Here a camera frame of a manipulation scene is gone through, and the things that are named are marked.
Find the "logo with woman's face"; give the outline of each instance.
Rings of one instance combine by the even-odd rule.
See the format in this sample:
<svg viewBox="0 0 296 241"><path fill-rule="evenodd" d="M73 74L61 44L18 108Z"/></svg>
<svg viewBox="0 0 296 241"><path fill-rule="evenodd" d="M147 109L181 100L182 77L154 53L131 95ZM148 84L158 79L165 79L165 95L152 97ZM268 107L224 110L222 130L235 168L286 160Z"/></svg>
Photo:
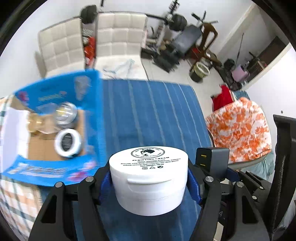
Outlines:
<svg viewBox="0 0 296 241"><path fill-rule="evenodd" d="M131 155L138 158L153 158L153 157L159 157L163 155L165 151L160 148L155 147L147 147L147 148L139 148L134 150Z"/></svg>

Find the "red cloth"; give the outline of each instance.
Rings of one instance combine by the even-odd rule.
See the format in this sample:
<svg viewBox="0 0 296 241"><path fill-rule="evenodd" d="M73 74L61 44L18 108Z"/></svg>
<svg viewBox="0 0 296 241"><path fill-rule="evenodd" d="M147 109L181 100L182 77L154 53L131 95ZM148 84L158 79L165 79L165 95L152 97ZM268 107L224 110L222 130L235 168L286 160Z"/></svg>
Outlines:
<svg viewBox="0 0 296 241"><path fill-rule="evenodd" d="M200 51L199 51L198 48L196 48L196 47L192 47L191 50L192 50L192 51L191 51L191 56L190 56L190 58L197 60L197 59L198 59L197 56L198 56L198 54L200 54Z"/></svg>
<svg viewBox="0 0 296 241"><path fill-rule="evenodd" d="M88 37L89 43L84 47L84 55L86 58L86 64L91 65L94 57L95 57L95 49L96 49L96 39L95 37Z"/></svg>
<svg viewBox="0 0 296 241"><path fill-rule="evenodd" d="M233 102L230 91L227 86L221 86L222 93L219 94L217 97L213 97L213 104L214 104L214 111L222 108L223 106L230 104Z"/></svg>

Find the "red bag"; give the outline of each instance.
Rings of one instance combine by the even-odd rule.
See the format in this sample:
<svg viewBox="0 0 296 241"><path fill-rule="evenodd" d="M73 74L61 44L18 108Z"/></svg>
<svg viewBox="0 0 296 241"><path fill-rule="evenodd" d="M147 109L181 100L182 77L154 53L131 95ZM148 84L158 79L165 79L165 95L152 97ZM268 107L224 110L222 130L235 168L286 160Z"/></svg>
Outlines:
<svg viewBox="0 0 296 241"><path fill-rule="evenodd" d="M84 55L86 58L86 64L91 65L94 57L95 57L95 49L96 49L96 39L95 37L88 37L89 43L84 47Z"/></svg>
<svg viewBox="0 0 296 241"><path fill-rule="evenodd" d="M222 85L220 87L222 89L222 93L219 94L217 97L212 98L213 104L214 104L213 111L216 111L221 107L233 102L233 99L231 97L230 90L228 89L228 87L226 85Z"/></svg>

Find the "weight bench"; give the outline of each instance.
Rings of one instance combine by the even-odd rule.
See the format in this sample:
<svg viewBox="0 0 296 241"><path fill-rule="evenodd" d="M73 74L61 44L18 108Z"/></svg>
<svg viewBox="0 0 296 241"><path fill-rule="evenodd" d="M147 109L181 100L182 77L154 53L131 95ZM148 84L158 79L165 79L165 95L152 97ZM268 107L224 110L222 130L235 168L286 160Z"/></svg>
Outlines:
<svg viewBox="0 0 296 241"><path fill-rule="evenodd" d="M179 64L180 58L185 58L186 53L195 46L196 41L202 35L202 31L195 25L187 26L183 32L179 33L176 38L168 45L165 51L154 58L157 66L170 72L175 64Z"/></svg>

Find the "white sofa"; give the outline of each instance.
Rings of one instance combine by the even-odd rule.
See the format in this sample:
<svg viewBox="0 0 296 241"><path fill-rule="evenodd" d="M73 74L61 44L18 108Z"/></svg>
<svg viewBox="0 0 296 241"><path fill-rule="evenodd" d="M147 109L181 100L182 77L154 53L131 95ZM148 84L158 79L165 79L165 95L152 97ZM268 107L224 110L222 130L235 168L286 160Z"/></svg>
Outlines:
<svg viewBox="0 0 296 241"><path fill-rule="evenodd" d="M94 68L102 78L148 80L140 58L146 22L140 13L98 14Z"/></svg>
<svg viewBox="0 0 296 241"><path fill-rule="evenodd" d="M85 69L80 18L40 31L38 41L46 68L45 77Z"/></svg>

